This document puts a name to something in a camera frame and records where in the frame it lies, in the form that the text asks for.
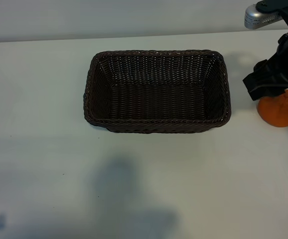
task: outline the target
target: woven texture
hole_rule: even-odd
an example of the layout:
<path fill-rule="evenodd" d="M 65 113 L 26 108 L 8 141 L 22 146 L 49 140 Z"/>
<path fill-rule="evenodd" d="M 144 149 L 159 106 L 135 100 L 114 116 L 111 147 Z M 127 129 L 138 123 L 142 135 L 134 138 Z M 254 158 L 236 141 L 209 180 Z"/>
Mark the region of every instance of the woven texture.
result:
<path fill-rule="evenodd" d="M 220 127 L 231 115 L 224 59 L 209 50 L 101 52 L 88 73 L 84 115 L 113 132 Z"/>

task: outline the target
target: basket rim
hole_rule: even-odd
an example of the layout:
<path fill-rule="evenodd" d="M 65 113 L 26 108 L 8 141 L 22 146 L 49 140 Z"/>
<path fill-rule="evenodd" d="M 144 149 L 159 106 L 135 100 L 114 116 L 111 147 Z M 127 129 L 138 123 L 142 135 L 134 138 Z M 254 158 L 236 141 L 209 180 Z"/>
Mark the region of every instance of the basket rim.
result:
<path fill-rule="evenodd" d="M 223 124 L 227 123 L 231 116 L 231 107 L 230 107 L 230 92 L 229 92 L 229 85 L 228 85 L 228 75 L 227 70 L 226 74 L 222 77 L 221 84 L 222 84 L 222 91 L 226 97 L 225 106 L 222 108 L 222 114 L 220 117 L 217 117 L 215 119 L 99 119 L 94 117 L 91 110 L 87 110 L 87 104 L 89 103 L 87 101 L 87 96 L 92 93 L 93 90 L 93 84 L 89 84 L 94 79 L 94 73 L 95 73 L 95 66 L 98 64 L 100 59 L 105 56 L 169 56 L 169 57 L 182 57 L 182 56 L 189 56 L 189 55 L 198 55 L 198 56 L 210 56 L 212 54 L 216 61 L 219 61 L 221 66 L 225 68 L 226 65 L 224 62 L 223 56 L 217 52 L 212 50 L 121 50 L 121 51 L 103 51 L 97 53 L 90 65 L 90 69 L 88 72 L 87 77 L 87 84 L 85 88 L 85 93 L 83 96 L 83 108 L 84 108 L 84 116 L 87 122 L 97 125 L 97 126 L 132 126 L 137 125 L 138 123 L 154 123 L 157 126 L 166 124 L 170 124 L 174 126 L 174 124 L 181 124 L 181 126 L 184 125 L 190 125 L 190 124 L 212 124 L 217 122 L 222 122 Z"/>

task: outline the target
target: brown wicker basket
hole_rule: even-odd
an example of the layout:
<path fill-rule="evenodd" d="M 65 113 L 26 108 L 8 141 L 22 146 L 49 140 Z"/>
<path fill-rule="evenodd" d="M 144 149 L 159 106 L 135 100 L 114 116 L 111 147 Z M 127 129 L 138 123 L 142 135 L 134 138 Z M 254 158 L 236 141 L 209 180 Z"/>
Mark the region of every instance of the brown wicker basket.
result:
<path fill-rule="evenodd" d="M 84 116 L 113 132 L 195 133 L 231 115 L 227 70 L 209 50 L 107 51 L 91 62 Z"/>

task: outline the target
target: silver metal part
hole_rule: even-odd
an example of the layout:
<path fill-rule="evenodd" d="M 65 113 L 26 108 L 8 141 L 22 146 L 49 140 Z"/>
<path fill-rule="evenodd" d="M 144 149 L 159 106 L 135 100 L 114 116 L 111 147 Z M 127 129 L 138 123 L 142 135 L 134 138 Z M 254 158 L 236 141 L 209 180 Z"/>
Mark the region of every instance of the silver metal part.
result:
<path fill-rule="evenodd" d="M 267 26 L 274 22 L 280 21 L 283 18 L 278 12 L 275 13 L 261 13 L 256 9 L 256 5 L 251 5 L 246 9 L 245 27 L 251 30 Z"/>

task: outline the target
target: white tabletop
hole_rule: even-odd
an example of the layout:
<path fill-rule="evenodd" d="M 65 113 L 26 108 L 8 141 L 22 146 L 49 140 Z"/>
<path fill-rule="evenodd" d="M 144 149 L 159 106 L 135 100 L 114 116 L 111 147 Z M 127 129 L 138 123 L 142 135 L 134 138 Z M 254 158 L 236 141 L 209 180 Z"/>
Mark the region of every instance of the white tabletop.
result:
<path fill-rule="evenodd" d="M 288 127 L 243 78 L 285 31 L 0 43 L 0 239 L 288 239 Z M 105 50 L 211 49 L 232 117 L 195 134 L 117 134 L 83 115 Z"/>

